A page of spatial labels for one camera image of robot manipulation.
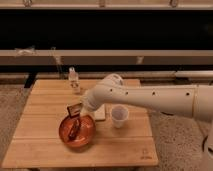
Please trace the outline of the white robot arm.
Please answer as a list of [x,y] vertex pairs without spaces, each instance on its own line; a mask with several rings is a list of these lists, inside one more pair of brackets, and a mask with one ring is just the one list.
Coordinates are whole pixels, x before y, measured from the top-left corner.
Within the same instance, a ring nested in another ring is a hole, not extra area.
[[125,86],[118,74],[110,74],[82,96],[83,108],[96,111],[104,103],[145,107],[167,114],[210,122],[213,127],[213,86]]

